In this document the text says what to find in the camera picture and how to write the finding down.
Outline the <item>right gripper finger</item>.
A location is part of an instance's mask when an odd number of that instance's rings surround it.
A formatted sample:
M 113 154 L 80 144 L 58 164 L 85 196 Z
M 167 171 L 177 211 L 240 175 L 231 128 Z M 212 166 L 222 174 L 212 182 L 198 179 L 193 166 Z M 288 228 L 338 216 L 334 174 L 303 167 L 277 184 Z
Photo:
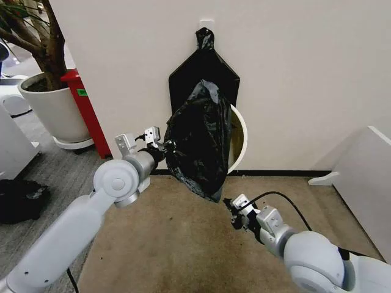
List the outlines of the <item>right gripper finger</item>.
M 243 216 L 248 215 L 248 209 L 242 209 L 245 205 L 248 204 L 248 199 L 246 197 L 238 197 L 238 198 L 224 198 L 224 204 L 227 209 L 231 212 L 231 214 L 241 214 Z
M 246 217 L 241 214 L 233 214 L 231 224 L 235 230 L 246 229 Z

